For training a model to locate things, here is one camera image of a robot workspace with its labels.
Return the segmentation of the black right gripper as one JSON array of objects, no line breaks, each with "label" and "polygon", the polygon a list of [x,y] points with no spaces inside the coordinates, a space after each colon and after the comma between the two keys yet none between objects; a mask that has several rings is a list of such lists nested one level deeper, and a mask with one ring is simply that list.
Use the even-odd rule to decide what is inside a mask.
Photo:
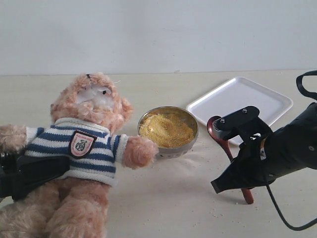
[{"label": "black right gripper", "polygon": [[264,165],[269,159],[269,148],[262,140],[273,134],[272,129],[259,117],[248,120],[238,128],[243,145],[232,163],[211,181],[216,193],[226,190],[265,186],[269,184]]}]

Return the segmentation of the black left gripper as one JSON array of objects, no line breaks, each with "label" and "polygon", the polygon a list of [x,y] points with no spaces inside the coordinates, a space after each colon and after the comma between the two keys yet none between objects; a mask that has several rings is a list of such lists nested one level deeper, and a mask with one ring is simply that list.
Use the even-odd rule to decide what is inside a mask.
[{"label": "black left gripper", "polygon": [[70,169],[67,156],[30,157],[0,153],[0,197],[24,198],[35,188]]}]

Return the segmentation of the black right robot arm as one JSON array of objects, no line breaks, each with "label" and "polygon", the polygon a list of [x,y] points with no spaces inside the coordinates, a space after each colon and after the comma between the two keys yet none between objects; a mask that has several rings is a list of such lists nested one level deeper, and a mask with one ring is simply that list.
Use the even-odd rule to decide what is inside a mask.
[{"label": "black right robot arm", "polygon": [[301,169],[316,169],[316,103],[276,131],[259,114],[258,108],[247,106],[209,123],[217,139],[240,136],[243,140],[237,157],[211,182],[216,193],[265,186]]}]

